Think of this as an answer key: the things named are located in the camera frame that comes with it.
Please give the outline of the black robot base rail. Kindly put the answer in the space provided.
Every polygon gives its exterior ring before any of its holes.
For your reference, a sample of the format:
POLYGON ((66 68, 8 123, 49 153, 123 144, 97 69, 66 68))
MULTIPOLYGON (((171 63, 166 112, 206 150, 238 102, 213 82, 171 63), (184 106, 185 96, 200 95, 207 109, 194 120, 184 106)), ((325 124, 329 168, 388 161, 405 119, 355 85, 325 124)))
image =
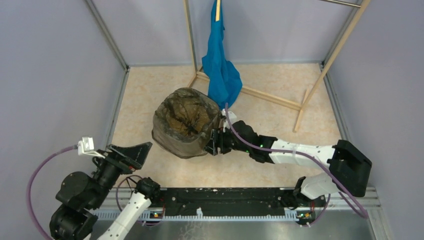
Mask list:
POLYGON ((311 223, 326 196, 309 199, 292 188, 163 188, 140 221, 294 221, 311 223))

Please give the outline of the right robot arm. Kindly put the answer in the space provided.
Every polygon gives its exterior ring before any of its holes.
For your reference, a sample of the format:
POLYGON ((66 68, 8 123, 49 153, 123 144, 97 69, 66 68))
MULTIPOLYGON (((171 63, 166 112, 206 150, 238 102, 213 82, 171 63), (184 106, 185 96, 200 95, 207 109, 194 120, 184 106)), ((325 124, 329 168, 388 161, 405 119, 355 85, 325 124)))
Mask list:
POLYGON ((328 194, 344 193, 362 198, 366 194, 372 162, 350 141, 340 139, 335 145, 290 143, 274 136, 260 135, 240 120, 213 129, 205 151, 213 156, 241 151, 259 163, 293 164, 321 169, 323 172, 301 177, 293 192, 299 206, 328 194))

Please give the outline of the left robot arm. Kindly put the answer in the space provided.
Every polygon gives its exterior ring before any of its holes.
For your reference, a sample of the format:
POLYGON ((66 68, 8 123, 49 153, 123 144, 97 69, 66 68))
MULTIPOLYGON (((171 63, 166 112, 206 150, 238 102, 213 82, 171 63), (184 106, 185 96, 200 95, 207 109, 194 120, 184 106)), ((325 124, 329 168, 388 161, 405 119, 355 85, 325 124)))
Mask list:
MULTIPOLYGON (((96 171, 92 176, 76 171, 61 183, 55 198, 61 202, 49 223, 50 234, 55 240, 87 240, 98 217, 91 213, 104 203, 121 175, 129 175, 144 165, 153 146, 148 141, 130 147, 110 144, 106 150, 96 150, 91 138, 83 138, 77 144, 79 155, 92 156, 96 171)), ((160 202, 160 185, 150 177, 140 179, 129 202, 120 212, 102 240, 122 240, 148 208, 160 202)))

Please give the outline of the dark translucent trash bag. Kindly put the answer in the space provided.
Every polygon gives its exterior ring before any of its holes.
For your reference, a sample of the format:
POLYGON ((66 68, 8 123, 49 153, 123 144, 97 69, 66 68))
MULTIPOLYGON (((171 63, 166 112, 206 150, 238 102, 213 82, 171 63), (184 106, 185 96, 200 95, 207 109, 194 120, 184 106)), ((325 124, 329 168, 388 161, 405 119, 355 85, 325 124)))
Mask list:
POLYGON ((212 131, 219 127, 221 110, 204 93, 181 87, 168 95, 154 111, 151 135, 169 153, 190 159, 207 154, 212 131))

